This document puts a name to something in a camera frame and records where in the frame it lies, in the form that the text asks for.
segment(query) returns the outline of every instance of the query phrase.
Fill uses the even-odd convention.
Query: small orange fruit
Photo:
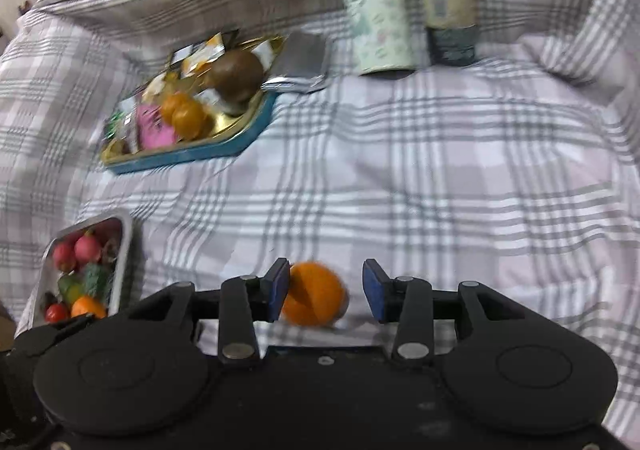
[[[104,306],[88,295],[82,295],[71,306],[71,316],[80,316],[86,313],[93,313],[98,318],[107,316]]]
[[[206,114],[202,104],[191,98],[174,110],[171,124],[178,136],[184,140],[195,140],[202,130],[205,119]]]
[[[344,287],[333,271],[317,262],[299,262],[291,268],[282,313],[292,324],[327,325],[338,318],[345,298]]]
[[[162,120],[167,125],[171,125],[172,118],[174,117],[175,109],[180,107],[183,103],[190,102],[192,100],[193,98],[191,98],[188,94],[185,94],[185,93],[169,94],[164,99],[164,101],[162,102],[162,105],[160,106],[160,116],[162,116]]]

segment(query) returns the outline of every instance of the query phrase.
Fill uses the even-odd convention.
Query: pink radish
[[[64,273],[69,273],[76,268],[74,247],[64,240],[53,248],[53,265]]]
[[[92,234],[91,231],[87,231],[82,237],[76,240],[74,252],[76,253],[78,264],[84,266],[88,262],[100,261],[102,246],[94,237],[94,234]]]

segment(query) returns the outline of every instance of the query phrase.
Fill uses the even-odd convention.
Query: red tomato
[[[69,311],[64,304],[51,304],[47,307],[47,312],[44,315],[44,319],[50,324],[67,318],[69,318]]]

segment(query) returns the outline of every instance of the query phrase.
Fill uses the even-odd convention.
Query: kiwi
[[[264,80],[264,70],[256,55],[246,49],[232,49],[211,64],[206,84],[229,104],[244,104]]]

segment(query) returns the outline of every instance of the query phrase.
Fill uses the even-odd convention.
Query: blue gripper pad
[[[362,265],[362,288],[369,302],[371,313],[378,322],[386,320],[385,297],[391,279],[376,262],[375,258],[368,258]]]
[[[289,292],[290,265],[286,258],[277,259],[264,275],[264,280],[270,282],[267,303],[267,322],[275,322],[280,316],[284,299]]]

